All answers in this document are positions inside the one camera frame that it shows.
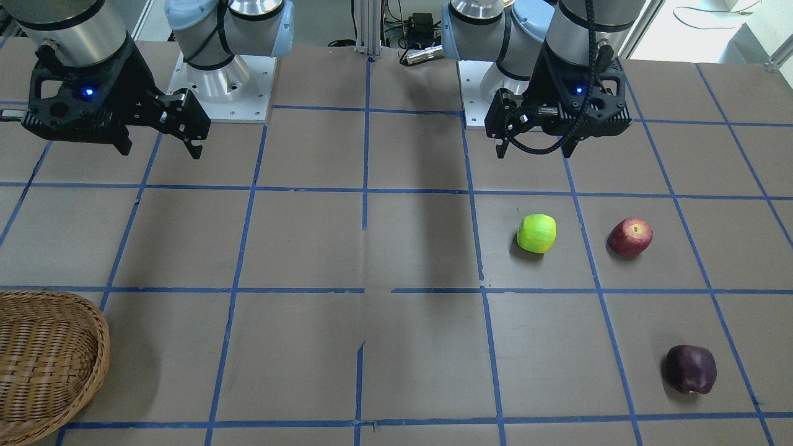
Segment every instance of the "black cable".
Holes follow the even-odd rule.
[[[350,0],[350,14],[352,15],[352,30],[355,33],[355,40],[358,40],[358,26],[355,24],[355,0]]]
[[[700,28],[699,26],[694,26],[694,25],[690,25],[690,24],[686,23],[682,18],[680,18],[677,15],[676,11],[677,10],[694,10],[694,11],[699,11],[699,12],[703,12],[703,13],[728,13],[728,14],[738,14],[738,15],[742,15],[743,16],[743,15],[751,14],[751,13],[747,13],[746,11],[752,9],[753,7],[755,7],[757,5],[760,5],[762,2],[763,2],[763,0],[757,0],[756,2],[752,3],[751,5],[746,6],[744,9],[738,10],[738,11],[701,10],[700,8],[694,8],[692,6],[677,6],[676,8],[674,8],[672,10],[672,15],[675,16],[675,18],[680,23],[682,23],[683,25],[686,25],[686,26],[688,26],[690,28],[693,28],[693,29],[736,29],[736,28],[738,28],[737,26],[714,26],[714,27],[711,27],[711,28]]]
[[[576,130],[578,130],[578,128],[584,122],[584,119],[586,119],[585,112],[589,108],[589,104],[592,101],[592,91],[595,89],[595,82],[597,80],[597,43],[595,41],[595,30],[593,29],[595,25],[595,10],[592,6],[592,0],[585,0],[585,2],[587,6],[587,31],[589,35],[589,87],[587,88],[587,93],[584,96],[584,102],[581,104],[581,108],[578,110],[578,115],[573,120],[573,123],[570,125],[569,129],[567,129],[567,132],[565,132],[565,134],[558,141],[556,141],[556,143],[544,149],[531,148],[525,144],[521,144],[520,141],[516,140],[515,137],[509,133],[509,121],[518,113],[518,109],[513,110],[512,113],[507,116],[507,119],[504,122],[504,134],[506,135],[504,139],[526,153],[530,153],[532,155],[548,155],[549,153],[555,152],[573,137]]]
[[[228,9],[228,0],[220,0],[217,3],[217,8],[217,23],[215,24],[215,28],[211,33],[209,33],[206,39],[201,42],[201,46],[199,46],[198,49],[192,55],[190,55],[190,57],[185,58],[185,63],[189,63],[191,60],[195,59],[196,56],[201,54],[201,52],[204,51],[204,48],[206,48],[206,45],[209,44],[209,41],[215,37],[215,34],[217,34],[217,32],[220,30],[220,27],[223,26],[223,20],[226,17],[226,10]]]

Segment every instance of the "blue tape line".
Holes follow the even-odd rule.
[[[672,420],[739,420],[757,418],[752,412],[713,412],[713,413],[655,413],[639,415],[639,421],[672,421]]]
[[[640,117],[635,121],[657,123],[657,124],[724,125],[723,122],[719,122],[719,121],[677,121],[674,119],[644,119],[643,117]]]
[[[350,428],[353,420],[215,421],[215,429],[229,428]]]
[[[468,194],[467,190],[455,189],[368,189],[368,191],[375,194]]]
[[[746,166],[749,168],[749,171],[752,172],[752,177],[754,177],[754,181],[757,182],[757,187],[760,188],[760,192],[763,194],[765,201],[768,203],[768,207],[771,208],[771,212],[774,214],[774,218],[776,219],[776,222],[779,224],[780,229],[782,229],[782,233],[784,233],[785,238],[787,239],[787,243],[791,247],[793,247],[793,239],[791,239],[790,233],[788,233],[787,229],[785,229],[785,225],[782,223],[782,219],[780,218],[780,215],[776,212],[774,203],[772,203],[771,200],[768,199],[768,193],[765,191],[765,187],[763,187],[763,183],[760,181],[760,177],[757,175],[757,172],[754,170],[754,166],[752,165],[752,162],[749,161],[749,157],[746,155],[746,150],[744,150],[743,144],[741,144],[741,141],[738,139],[738,136],[735,134],[735,129],[733,129],[733,126],[730,124],[730,120],[727,119],[727,115],[724,113],[724,109],[722,108],[722,105],[718,102],[716,95],[711,89],[711,85],[708,83],[707,79],[705,79],[705,74],[702,72],[702,68],[699,67],[698,63],[695,63],[695,66],[696,66],[696,70],[699,73],[699,77],[702,78],[702,82],[705,83],[707,92],[711,94],[711,98],[713,98],[713,102],[716,104],[716,108],[718,108],[718,112],[722,115],[722,118],[724,118],[724,122],[727,123],[727,128],[730,130],[730,134],[733,136],[733,139],[735,140],[735,144],[738,146],[738,150],[741,151],[741,156],[743,156],[743,159],[746,162]]]
[[[636,100],[633,87],[630,85],[630,80],[626,81],[626,85],[628,87],[628,91],[630,92],[631,97],[633,97],[634,99],[634,105],[636,107],[636,111],[639,113],[639,117],[643,117],[642,108],[639,106],[638,101]],[[725,122],[727,122],[726,116],[723,114],[723,112],[722,112],[722,116],[725,118]],[[686,217],[683,215],[683,208],[680,206],[680,201],[675,196],[675,191],[672,188],[672,183],[669,181],[669,176],[667,175],[666,168],[664,167],[664,164],[661,160],[661,156],[658,152],[658,148],[655,144],[655,140],[653,139],[653,134],[650,132],[647,123],[644,123],[644,127],[645,127],[645,132],[647,133],[647,137],[649,138],[650,146],[653,148],[653,152],[655,153],[656,159],[658,161],[658,166],[661,168],[661,174],[663,174],[664,180],[666,181],[667,186],[669,188],[669,193],[672,195],[672,201],[675,203],[677,214],[680,217],[680,223],[683,225],[683,230],[686,232],[688,243],[691,245],[691,249],[694,252],[694,257],[696,258],[697,265],[699,266],[699,271],[702,273],[702,277],[703,280],[705,281],[705,285],[707,286],[707,289],[710,291],[711,301],[713,302],[713,306],[716,310],[716,314],[718,315],[718,319],[722,324],[722,329],[724,330],[724,334],[727,338],[727,342],[730,345],[730,350],[732,350],[733,356],[735,358],[735,362],[738,365],[738,370],[741,372],[741,377],[743,378],[744,384],[746,385],[746,390],[749,392],[749,396],[753,401],[755,412],[757,413],[757,417],[760,420],[760,424],[763,427],[763,431],[765,432],[765,437],[766,440],[768,440],[768,445],[774,446],[774,440],[771,438],[771,433],[768,430],[768,424],[765,422],[765,419],[763,418],[763,412],[760,409],[760,405],[757,403],[757,398],[755,397],[754,391],[752,389],[752,384],[749,382],[749,377],[746,374],[746,370],[743,367],[741,357],[738,355],[738,351],[735,347],[735,343],[733,342],[733,337],[730,334],[730,329],[729,327],[727,327],[727,322],[722,313],[721,306],[718,304],[718,300],[716,299],[716,294],[713,291],[711,280],[708,277],[707,271],[705,270],[705,264],[702,261],[702,256],[699,254],[699,250],[697,249],[696,244],[694,243],[694,237],[692,236],[691,230],[688,227],[688,222],[686,221]]]
[[[427,418],[424,420],[413,420],[411,418],[393,418],[388,420],[377,420],[380,426],[445,426],[445,425],[494,425],[497,419],[494,417],[449,419],[449,418]]]
[[[201,184],[148,184],[147,189],[177,189],[177,190],[250,190],[250,186],[212,186]]]
[[[473,174],[471,173],[471,158],[468,153],[468,140],[465,138],[465,117],[460,116],[460,133],[462,134],[462,151],[465,154],[465,178],[468,181],[468,199],[471,204],[471,221],[473,223],[473,243],[477,250],[477,268],[479,281],[485,280],[485,268],[482,265],[482,248],[479,243],[479,223],[477,221],[477,204],[473,193]]]
[[[456,110],[395,110],[395,109],[370,109],[372,113],[398,113],[398,114],[447,114],[462,116],[462,111]]]
[[[611,323],[611,315],[608,311],[606,298],[603,295],[603,289],[600,286],[600,278],[597,274],[597,267],[595,265],[595,256],[592,254],[592,246],[589,243],[589,235],[587,234],[586,224],[584,223],[584,214],[581,211],[581,204],[576,192],[576,184],[573,181],[573,172],[570,170],[570,164],[566,158],[562,158],[565,164],[565,171],[567,172],[567,180],[570,183],[570,191],[573,193],[573,203],[576,206],[576,214],[578,215],[578,222],[581,224],[581,236],[584,238],[584,246],[587,250],[587,257],[589,258],[589,267],[592,269],[592,278],[595,281],[595,288],[597,289],[598,300],[600,301],[600,309],[603,311],[603,318],[606,321],[606,329],[608,330],[608,337],[611,339],[611,347],[614,350],[614,357],[619,369],[619,378],[623,382],[623,390],[625,391],[625,400],[628,405],[628,413],[630,414],[630,423],[634,427],[634,435],[636,436],[636,444],[642,446],[642,433],[639,430],[639,423],[636,418],[636,408],[634,407],[634,399],[630,394],[630,386],[628,385],[628,376],[625,372],[625,364],[623,364],[623,357],[619,352],[619,345],[617,343],[617,336],[614,332],[614,326]]]
[[[370,115],[371,115],[371,96],[372,96],[372,62],[374,59],[366,59],[366,108],[363,123],[363,194],[361,204],[361,230],[366,231],[369,226],[369,138],[370,138]]]
[[[99,310],[105,311],[105,307],[107,306],[107,301],[110,297],[110,287],[113,286],[113,280],[116,279],[116,273],[118,272],[118,266],[121,263],[121,256],[124,254],[124,249],[127,245],[127,240],[129,239],[129,233],[132,231],[132,223],[135,221],[135,216],[138,214],[138,207],[140,206],[140,199],[143,197],[144,190],[146,190],[146,182],[148,181],[148,176],[151,173],[151,166],[154,165],[154,159],[157,156],[157,151],[159,150],[159,145],[163,140],[163,134],[158,133],[157,139],[154,143],[154,148],[151,150],[151,155],[149,156],[148,163],[146,164],[146,171],[144,172],[143,179],[140,180],[140,184],[138,184],[138,194],[135,197],[135,203],[132,204],[132,211],[129,213],[129,218],[127,219],[127,225],[124,228],[124,235],[121,236],[121,242],[118,245],[118,250],[116,251],[116,258],[113,261],[113,267],[110,268],[110,275],[107,278],[107,284],[105,285],[105,293],[102,295],[102,302],[99,304]]]
[[[65,429],[205,429],[209,423],[203,421],[77,421],[67,423]]]
[[[285,110],[322,110],[322,111],[357,111],[362,112],[366,109],[360,107],[325,107],[325,106],[273,106],[274,109]]]
[[[251,294],[363,294],[363,288],[254,288],[237,287],[240,293]]]
[[[721,289],[715,288],[716,294],[793,294],[793,290],[746,290],[746,289]]]
[[[496,344],[493,340],[492,318],[490,317],[490,301],[488,295],[482,291],[482,308],[485,311],[485,330],[488,334],[488,353],[490,355],[490,374],[493,380],[493,396],[496,399],[496,423],[500,446],[507,446],[507,430],[504,428],[504,408],[501,405],[501,385],[498,378],[498,363],[496,362]]]
[[[766,412],[766,418],[793,418],[793,412]],[[709,413],[647,413],[637,415],[639,421],[675,421],[675,420],[744,420],[757,419],[754,412],[709,412]],[[575,424],[575,423],[614,423],[630,421],[629,415],[584,415],[564,417],[505,417],[505,425],[537,425],[537,424]],[[377,421],[358,420],[272,420],[272,421],[216,421],[215,429],[251,429],[251,428],[350,428],[363,425],[380,426],[422,426],[422,425],[495,425],[495,417],[478,418],[389,418]],[[77,421],[66,424],[66,430],[94,429],[206,429],[207,421]]]
[[[0,187],[11,186],[20,187],[23,182],[0,182]],[[31,187],[86,187],[86,188],[126,188],[136,189],[140,185],[131,183],[33,183]],[[147,189],[174,189],[174,190],[249,190],[248,186],[224,186],[209,184],[148,184]],[[257,186],[257,191],[272,192],[340,192],[360,194],[364,191],[357,187],[297,187],[297,186]],[[377,188],[366,189],[369,194],[468,194],[467,190],[458,189],[409,189],[409,188]],[[570,192],[555,190],[475,190],[475,195],[513,195],[531,196],[545,195],[555,197],[571,197]],[[601,198],[694,198],[699,200],[731,200],[731,201],[793,201],[793,197],[787,196],[751,196],[751,195],[697,195],[697,194],[645,194],[631,192],[577,192],[579,197],[601,197]]]
[[[775,122],[732,122],[730,125],[739,125],[741,127],[793,127],[793,124],[788,123],[775,123]]]
[[[257,186],[257,191],[265,192],[347,192],[360,194],[363,189],[357,187],[281,187],[281,186]]]
[[[63,444],[63,438],[65,436],[66,436],[66,426],[58,429],[58,436],[55,439],[55,446],[61,446],[61,444]]]
[[[256,183],[259,181],[259,172],[262,170],[262,158],[264,157],[264,146],[267,139],[267,126],[262,127],[262,137],[259,140],[259,154],[256,156],[256,169],[254,169],[253,179],[251,180],[250,193],[248,195],[247,208],[245,210],[245,222],[243,223],[242,236],[239,241],[239,255],[237,256],[237,266],[234,270],[234,281],[232,283],[232,294],[228,299],[228,320],[226,330],[223,335],[223,347],[220,350],[220,361],[217,366],[217,377],[215,379],[215,391],[212,396],[212,406],[209,409],[209,427],[206,429],[204,439],[205,446],[211,446],[215,420],[217,418],[217,407],[220,402],[220,391],[223,388],[223,376],[226,369],[226,359],[228,358],[228,345],[232,338],[232,326],[234,325],[234,312],[236,309],[237,293],[239,292],[239,277],[242,275],[243,261],[245,260],[245,248],[247,246],[248,230],[251,227],[251,215],[256,198]]]
[[[793,418],[793,412],[763,412],[766,418]]]
[[[583,417],[509,417],[504,418],[508,425],[544,425],[571,423],[613,423],[630,421],[630,415],[588,415]]]
[[[363,347],[364,341],[358,349],[358,358],[355,364],[355,420],[361,421],[362,401],[363,401]]]
[[[33,184],[33,179],[36,178],[36,174],[39,173],[39,169],[41,169],[41,164],[44,163],[44,158],[49,153],[49,149],[52,147],[52,141],[49,141],[47,145],[44,146],[44,150],[39,156],[39,160],[36,161],[36,166],[33,168],[33,173],[30,174],[30,178],[28,182],[25,184],[25,189],[22,189],[22,193],[19,195],[19,199],[17,200],[17,205],[13,208],[11,215],[8,217],[8,221],[6,222],[6,227],[3,228],[2,233],[0,233],[0,246],[2,246],[3,242],[6,241],[6,237],[8,236],[8,232],[11,230],[11,225],[13,225],[13,221],[17,219],[17,215],[19,214],[19,209],[22,207],[22,202],[25,201],[25,197],[28,196],[28,190],[30,190],[30,185]]]
[[[363,346],[364,341],[358,349],[358,359],[355,364],[355,432],[353,438],[354,446],[361,446],[361,412],[363,411]]]
[[[84,187],[94,189],[138,189],[140,184],[130,183],[46,183],[35,182],[31,187]]]

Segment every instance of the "wicker basket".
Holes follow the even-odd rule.
[[[74,294],[0,291],[0,445],[65,425],[99,390],[110,363],[107,323]]]

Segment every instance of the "dark red apple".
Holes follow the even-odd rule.
[[[706,394],[716,382],[716,360],[707,348],[672,347],[662,367],[663,378],[681,394]]]
[[[620,221],[608,236],[608,246],[622,257],[635,257],[653,241],[653,229],[641,218],[629,217]]]

